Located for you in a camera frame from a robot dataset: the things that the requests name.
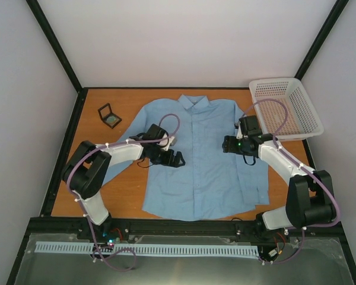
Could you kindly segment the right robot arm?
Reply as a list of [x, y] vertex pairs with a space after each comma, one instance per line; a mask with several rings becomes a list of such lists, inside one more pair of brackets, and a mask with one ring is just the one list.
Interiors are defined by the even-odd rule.
[[327, 171], [316, 171], [295, 158], [277, 137], [262, 132], [255, 115], [242, 116], [237, 129], [237, 135], [225, 136], [223, 152], [242, 156], [249, 168], [258, 160], [267, 163], [288, 186], [283, 207], [256, 216], [260, 230], [331, 227], [339, 222], [340, 210]]

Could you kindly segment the white plastic basket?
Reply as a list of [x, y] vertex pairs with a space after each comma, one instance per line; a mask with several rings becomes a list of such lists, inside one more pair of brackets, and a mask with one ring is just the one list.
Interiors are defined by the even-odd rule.
[[324, 127], [303, 87], [296, 78], [268, 78], [249, 83], [252, 102], [264, 133], [281, 141], [305, 140], [323, 134]]

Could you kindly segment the light blue shirt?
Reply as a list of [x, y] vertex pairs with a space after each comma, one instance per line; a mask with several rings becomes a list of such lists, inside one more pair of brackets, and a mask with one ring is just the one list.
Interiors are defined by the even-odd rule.
[[179, 168], [155, 165], [148, 171], [142, 209], [165, 219], [220, 219], [269, 204], [268, 165], [248, 166], [242, 156], [224, 153], [226, 135], [234, 135], [242, 111], [233, 100], [206, 96], [158, 99], [144, 105], [123, 139], [152, 124], [176, 133]]

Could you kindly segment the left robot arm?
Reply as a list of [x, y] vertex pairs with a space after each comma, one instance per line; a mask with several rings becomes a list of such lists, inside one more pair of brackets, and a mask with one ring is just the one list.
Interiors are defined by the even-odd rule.
[[182, 167], [186, 164], [183, 154], [170, 148], [175, 140], [174, 134], [152, 124], [147, 132], [131, 136], [122, 142], [80, 143], [63, 168], [62, 181], [81, 206], [84, 217], [92, 222], [92, 234], [99, 239], [105, 239], [112, 231], [112, 225], [107, 221], [110, 213], [100, 194], [108, 168], [145, 158], [153, 165]]

